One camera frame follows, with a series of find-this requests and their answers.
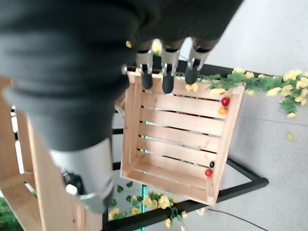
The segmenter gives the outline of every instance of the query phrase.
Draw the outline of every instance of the wooden rack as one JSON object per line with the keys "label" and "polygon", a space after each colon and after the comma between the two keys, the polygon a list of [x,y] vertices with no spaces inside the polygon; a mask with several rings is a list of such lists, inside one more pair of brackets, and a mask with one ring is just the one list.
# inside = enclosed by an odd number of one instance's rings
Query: wooden rack
{"label": "wooden rack", "polygon": [[[244,86],[212,97],[209,83],[187,91],[178,79],[172,94],[164,94],[159,75],[149,90],[139,74],[130,72],[129,79],[121,177],[214,206]],[[230,98],[226,115],[218,113],[223,97]]]}
{"label": "wooden rack", "polygon": [[[0,92],[10,85],[0,78]],[[99,231],[102,216],[85,210],[65,192],[55,167],[26,117],[16,111],[17,136],[11,107],[0,94],[0,190],[25,231]],[[24,173],[20,173],[15,143],[21,145]]]}

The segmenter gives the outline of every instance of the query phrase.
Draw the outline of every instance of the artificial flower garland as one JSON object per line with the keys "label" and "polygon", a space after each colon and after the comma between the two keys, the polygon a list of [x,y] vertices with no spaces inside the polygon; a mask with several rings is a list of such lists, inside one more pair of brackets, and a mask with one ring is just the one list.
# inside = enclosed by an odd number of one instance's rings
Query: artificial flower garland
{"label": "artificial flower garland", "polygon": [[[130,188],[132,184],[133,182],[130,181],[126,184],[126,186]],[[124,188],[120,185],[117,185],[117,192],[122,193],[123,191]],[[168,196],[165,194],[158,195],[155,192],[150,192],[148,193],[148,195],[145,196],[145,198],[142,198],[141,196],[128,195],[126,197],[126,201],[131,203],[131,207],[123,212],[121,212],[119,208],[113,208],[108,214],[109,220],[122,219],[127,217],[128,215],[138,215],[142,213],[142,205],[150,209],[171,209],[170,217],[165,220],[165,224],[168,229],[171,227],[173,219],[176,218],[178,221],[183,221],[183,219],[187,217],[186,211],[179,212],[174,206],[175,203],[178,203],[178,200],[176,198],[168,198]],[[113,199],[111,201],[111,204],[109,205],[109,208],[115,207],[116,205],[116,199]]]}
{"label": "artificial flower garland", "polygon": [[[241,68],[235,68],[227,78],[220,74],[203,76],[200,75],[197,82],[210,82],[210,95],[218,96],[238,85],[245,84],[245,93],[255,95],[263,91],[266,96],[281,94],[284,98],[279,102],[280,108],[287,114],[288,118],[296,117],[296,107],[307,103],[308,73],[303,74],[301,70],[291,70],[283,76],[269,76],[260,74],[257,77],[253,72],[246,72]],[[198,84],[186,85],[186,90],[197,91]]]}

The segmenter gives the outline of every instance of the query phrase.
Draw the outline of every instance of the red ball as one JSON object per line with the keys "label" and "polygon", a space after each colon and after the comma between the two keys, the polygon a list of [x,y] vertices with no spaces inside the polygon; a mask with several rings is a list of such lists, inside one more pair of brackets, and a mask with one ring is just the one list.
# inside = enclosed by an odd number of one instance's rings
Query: red ball
{"label": "red ball", "polygon": [[224,98],[222,98],[221,104],[222,104],[224,107],[228,106],[229,103],[230,103],[230,98],[229,98],[229,97],[224,97]]}
{"label": "red ball", "polygon": [[210,169],[207,169],[207,170],[205,171],[205,175],[206,175],[207,177],[211,177],[211,176],[213,175],[213,171],[210,170]]}

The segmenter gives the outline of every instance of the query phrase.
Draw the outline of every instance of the black fingertip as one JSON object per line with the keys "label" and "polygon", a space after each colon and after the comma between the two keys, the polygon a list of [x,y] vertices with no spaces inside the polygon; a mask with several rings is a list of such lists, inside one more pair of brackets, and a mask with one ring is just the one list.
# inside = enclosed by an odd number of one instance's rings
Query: black fingertip
{"label": "black fingertip", "polygon": [[145,89],[150,89],[153,85],[153,80],[152,80],[152,74],[148,74],[148,73],[143,73],[142,77],[142,85]]}
{"label": "black fingertip", "polygon": [[185,81],[187,84],[194,84],[197,81],[198,78],[198,71],[197,68],[193,68],[192,70],[188,67],[185,71]]}
{"label": "black fingertip", "polygon": [[169,94],[173,90],[174,77],[171,76],[171,72],[167,72],[167,76],[163,78],[163,91]]}

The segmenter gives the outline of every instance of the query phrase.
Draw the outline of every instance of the robotic arm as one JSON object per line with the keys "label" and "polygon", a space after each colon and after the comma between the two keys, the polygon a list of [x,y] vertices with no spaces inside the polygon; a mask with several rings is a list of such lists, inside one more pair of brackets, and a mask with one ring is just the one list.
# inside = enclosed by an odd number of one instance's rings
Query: robotic arm
{"label": "robotic arm", "polygon": [[[123,64],[136,58],[152,86],[152,39],[163,44],[163,90],[173,90],[179,50],[193,47],[186,82],[196,81],[241,0],[0,1],[0,74],[4,91],[25,111],[68,193],[96,213],[113,194],[111,125],[114,101],[128,86]],[[125,46],[131,41],[133,49]]]}

